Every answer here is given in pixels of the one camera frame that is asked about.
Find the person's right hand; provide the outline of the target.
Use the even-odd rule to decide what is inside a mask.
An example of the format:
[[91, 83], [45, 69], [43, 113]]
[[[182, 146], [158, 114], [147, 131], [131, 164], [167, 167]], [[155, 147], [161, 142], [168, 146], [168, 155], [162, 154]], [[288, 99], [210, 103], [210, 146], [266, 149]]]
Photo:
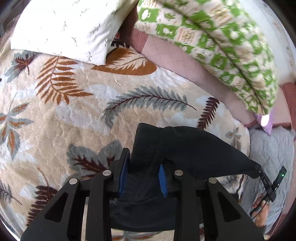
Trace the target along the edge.
[[259, 212], [254, 212], [252, 215], [252, 219], [257, 227], [265, 227], [266, 220], [269, 213], [270, 203], [262, 199], [263, 199], [263, 193], [260, 194], [260, 196], [256, 199], [256, 201], [252, 206], [252, 208], [255, 208], [259, 204], [261, 206], [259, 209]]

